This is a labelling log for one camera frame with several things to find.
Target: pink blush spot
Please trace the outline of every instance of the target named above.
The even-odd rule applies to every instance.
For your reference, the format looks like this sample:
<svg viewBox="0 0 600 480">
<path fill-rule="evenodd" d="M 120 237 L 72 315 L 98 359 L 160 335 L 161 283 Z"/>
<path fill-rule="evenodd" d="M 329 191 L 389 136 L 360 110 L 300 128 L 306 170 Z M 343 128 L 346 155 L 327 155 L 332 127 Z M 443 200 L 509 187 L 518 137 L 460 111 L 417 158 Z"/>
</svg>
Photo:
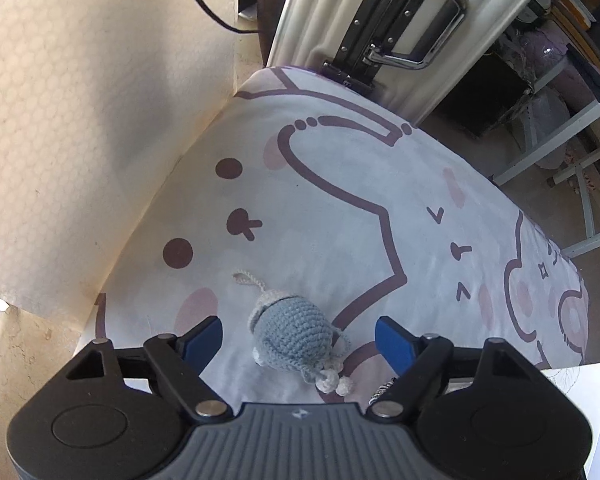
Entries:
<svg viewBox="0 0 600 480">
<path fill-rule="evenodd" d="M 480 305 L 482 323 L 487 327 L 487 330 L 493 329 L 493 302 L 491 301 L 489 289 L 484 283 L 478 291 L 478 304 Z"/>
<path fill-rule="evenodd" d="M 567 298 L 562 304 L 560 318 L 567 339 L 582 349 L 587 347 L 587 336 L 589 335 L 589 323 L 587 320 L 587 307 L 584 294 L 581 300 L 578 298 Z"/>
<path fill-rule="evenodd" d="M 449 195 L 451 195 L 451 200 L 454 201 L 457 208 L 462 209 L 464 207 L 464 201 L 466 200 L 466 196 L 460 186 L 458 186 L 458 181 L 456 180 L 456 176 L 451 168 L 445 168 L 442 170 L 442 176 L 445 178 L 446 187 L 449 190 Z"/>
<path fill-rule="evenodd" d="M 518 282 L 516 285 L 516 296 L 518 297 L 518 304 L 522 314 L 527 317 L 531 317 L 534 311 L 534 303 L 531 300 L 531 294 L 529 294 L 529 287 L 526 282 Z"/>
<path fill-rule="evenodd" d="M 282 156 L 278 149 L 278 135 L 269 137 L 269 140 L 264 145 L 264 152 L 262 153 L 262 160 L 268 170 L 281 170 L 286 166 L 285 157 Z"/>
<path fill-rule="evenodd" d="M 199 288 L 192 292 L 178 311 L 173 331 L 183 335 L 208 316 L 218 314 L 218 298 L 210 288 Z"/>
<path fill-rule="evenodd" d="M 558 302 L 556 300 L 555 289 L 553 287 L 549 289 L 549 300 L 547 301 L 547 307 L 549 308 L 549 316 L 551 316 L 551 319 L 553 319 L 558 311 Z"/>
</svg>

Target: gray ribbed plate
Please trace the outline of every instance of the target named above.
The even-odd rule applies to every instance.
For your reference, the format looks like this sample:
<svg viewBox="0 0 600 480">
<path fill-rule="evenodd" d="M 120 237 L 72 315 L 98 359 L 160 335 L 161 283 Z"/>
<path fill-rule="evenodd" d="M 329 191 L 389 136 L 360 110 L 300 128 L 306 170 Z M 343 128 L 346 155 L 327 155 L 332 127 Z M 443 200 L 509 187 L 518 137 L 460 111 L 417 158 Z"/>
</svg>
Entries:
<svg viewBox="0 0 600 480">
<path fill-rule="evenodd" d="M 447 479 L 400 426 L 356 404 L 245 404 L 231 422 L 201 426 L 154 480 Z"/>
</svg>

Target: brown dot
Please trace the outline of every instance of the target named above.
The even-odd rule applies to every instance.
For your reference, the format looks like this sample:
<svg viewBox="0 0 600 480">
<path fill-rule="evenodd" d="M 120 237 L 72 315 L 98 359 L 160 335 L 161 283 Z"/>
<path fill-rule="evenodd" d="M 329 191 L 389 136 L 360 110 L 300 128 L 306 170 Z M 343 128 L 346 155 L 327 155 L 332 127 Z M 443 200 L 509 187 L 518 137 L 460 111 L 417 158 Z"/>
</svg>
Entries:
<svg viewBox="0 0 600 480">
<path fill-rule="evenodd" d="M 216 175 L 231 180 L 242 174 L 242 164 L 236 158 L 224 158 L 216 164 Z"/>
<path fill-rule="evenodd" d="M 534 312 L 534 302 L 526 282 L 520 281 L 516 284 L 516 297 L 518 299 L 520 310 L 522 310 L 522 314 L 531 317 Z"/>
<path fill-rule="evenodd" d="M 193 259 L 193 248 L 184 238 L 174 238 L 164 246 L 162 258 L 172 269 L 184 269 Z"/>
</svg>

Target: cream fabric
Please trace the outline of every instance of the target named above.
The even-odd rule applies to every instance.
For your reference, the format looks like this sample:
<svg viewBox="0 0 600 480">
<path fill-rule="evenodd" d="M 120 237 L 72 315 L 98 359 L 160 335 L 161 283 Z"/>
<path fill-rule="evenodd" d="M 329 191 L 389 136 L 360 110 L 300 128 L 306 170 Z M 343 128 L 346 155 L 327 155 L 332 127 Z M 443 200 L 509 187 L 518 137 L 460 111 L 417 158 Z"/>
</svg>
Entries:
<svg viewBox="0 0 600 480">
<path fill-rule="evenodd" d="M 193 0 L 0 0 L 1 298 L 83 326 L 233 59 Z"/>
</svg>

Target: floor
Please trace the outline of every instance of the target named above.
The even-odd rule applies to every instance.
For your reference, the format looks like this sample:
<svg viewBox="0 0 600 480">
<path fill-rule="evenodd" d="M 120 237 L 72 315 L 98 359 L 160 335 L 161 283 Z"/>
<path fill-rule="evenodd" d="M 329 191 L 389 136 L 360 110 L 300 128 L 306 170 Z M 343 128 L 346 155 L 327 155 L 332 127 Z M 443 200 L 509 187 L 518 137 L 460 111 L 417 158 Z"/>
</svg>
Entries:
<svg viewBox="0 0 600 480">
<path fill-rule="evenodd" d="M 242 28 L 252 23 L 240 23 Z M 237 41 L 235 73 L 238 84 L 261 66 L 256 35 Z M 520 152 L 506 128 L 476 141 L 435 114 L 422 125 L 439 142 L 463 156 L 485 176 L 493 174 Z M 558 245 L 584 236 L 580 198 L 564 183 L 550 189 L 549 173 L 532 167 L 502 187 L 504 193 L 537 222 Z M 600 213 L 594 211 L 600 229 Z M 574 260 L 590 293 L 587 361 L 600 361 L 600 249 Z M 8 421 L 72 355 L 78 333 L 17 308 L 0 312 L 0 480 L 15 480 L 4 439 Z"/>
</svg>

